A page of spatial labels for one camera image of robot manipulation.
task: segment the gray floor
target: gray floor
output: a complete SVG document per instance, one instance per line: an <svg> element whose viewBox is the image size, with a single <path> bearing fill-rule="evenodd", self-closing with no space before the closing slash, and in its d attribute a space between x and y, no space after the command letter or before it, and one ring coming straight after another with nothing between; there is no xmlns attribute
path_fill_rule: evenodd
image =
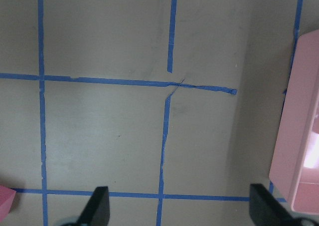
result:
<svg viewBox="0 0 319 226"><path fill-rule="evenodd" d="M186 197L163 200L161 225L253 225L246 197L250 183L269 186L296 7L177 0L169 73L171 0L44 0L47 76L184 79L238 93L46 78L42 180L38 0L0 0L0 184L27 189L1 225L41 226L42 215L44 226L75 220L89 196L72 194L101 185L114 192L110 226L157 225L164 107L174 90L163 193ZM318 7L304 0L300 34L319 28Z"/></svg>

